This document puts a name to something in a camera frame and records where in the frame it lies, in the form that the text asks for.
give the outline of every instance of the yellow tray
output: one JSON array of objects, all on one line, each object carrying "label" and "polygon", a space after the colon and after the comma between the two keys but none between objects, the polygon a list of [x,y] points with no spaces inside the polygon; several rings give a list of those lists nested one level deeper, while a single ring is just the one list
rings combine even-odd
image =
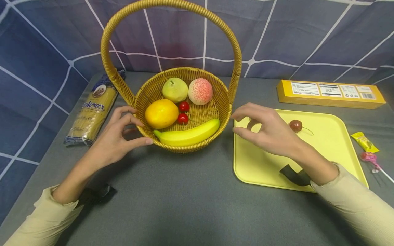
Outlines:
[{"label": "yellow tray", "polygon": [[[300,111],[277,110],[279,115],[289,123],[300,120],[304,127],[297,133],[305,142],[312,145],[325,158],[343,165],[351,174],[368,187],[364,172],[351,143],[348,131],[341,119],[334,115],[308,113]],[[249,119],[245,117],[235,126],[246,128]],[[261,124],[255,125],[252,131],[257,132]],[[289,158],[269,154],[255,145],[234,134],[234,173],[239,180],[248,184],[264,185],[295,191],[314,192],[308,185],[298,186],[290,182],[279,171],[287,164],[299,172],[301,167]]]}]

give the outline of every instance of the forearm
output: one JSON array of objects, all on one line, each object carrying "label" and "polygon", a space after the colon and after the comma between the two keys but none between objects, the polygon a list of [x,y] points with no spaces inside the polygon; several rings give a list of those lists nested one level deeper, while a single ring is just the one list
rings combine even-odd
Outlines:
[{"label": "forearm", "polygon": [[315,191],[334,206],[370,245],[394,242],[394,209],[338,165],[339,176],[325,185],[311,182]]},{"label": "forearm", "polygon": [[292,159],[309,175],[311,180],[318,185],[333,181],[339,174],[335,164],[324,158],[311,145],[300,143],[292,155]]},{"label": "forearm", "polygon": [[94,174],[89,158],[82,158],[59,186],[47,188],[35,210],[5,246],[52,246],[82,210],[78,198]]},{"label": "forearm", "polygon": [[51,193],[56,186],[43,191],[35,202],[35,210],[8,239],[4,246],[53,246],[61,233],[68,228],[81,212],[78,201],[68,204],[56,202]]},{"label": "forearm", "polygon": [[76,201],[95,171],[89,160],[82,158],[53,192],[54,200],[60,204]]}]

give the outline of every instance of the blue backdrop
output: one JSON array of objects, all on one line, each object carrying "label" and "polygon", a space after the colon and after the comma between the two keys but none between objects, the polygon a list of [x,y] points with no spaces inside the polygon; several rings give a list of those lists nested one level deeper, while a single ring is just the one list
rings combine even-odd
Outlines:
[{"label": "blue backdrop", "polygon": [[[0,222],[41,161],[91,76],[102,71],[109,18],[133,0],[0,0]],[[392,0],[193,0],[233,30],[244,77],[394,85]],[[229,76],[233,56],[203,17],[157,7],[112,36],[115,66],[178,66]]]}]

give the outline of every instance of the yellow candy wrapper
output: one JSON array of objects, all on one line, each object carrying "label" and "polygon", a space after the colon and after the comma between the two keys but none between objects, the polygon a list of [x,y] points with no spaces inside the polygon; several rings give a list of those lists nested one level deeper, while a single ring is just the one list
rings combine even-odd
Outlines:
[{"label": "yellow candy wrapper", "polygon": [[[125,71],[119,71],[124,79]],[[94,85],[86,102],[82,105],[72,128],[64,140],[65,145],[86,144],[92,145],[113,106],[118,91],[103,75]]]},{"label": "yellow candy wrapper", "polygon": [[352,138],[356,140],[356,142],[362,147],[365,152],[376,153],[379,151],[375,145],[365,137],[363,132],[356,132],[350,135]]}]

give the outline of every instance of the peach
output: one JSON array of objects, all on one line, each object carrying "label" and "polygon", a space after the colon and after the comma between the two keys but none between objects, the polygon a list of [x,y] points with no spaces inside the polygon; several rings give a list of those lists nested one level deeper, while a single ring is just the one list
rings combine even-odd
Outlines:
[{"label": "peach", "polygon": [[196,105],[209,103],[213,96],[212,86],[208,80],[199,78],[193,80],[189,85],[189,99]]}]

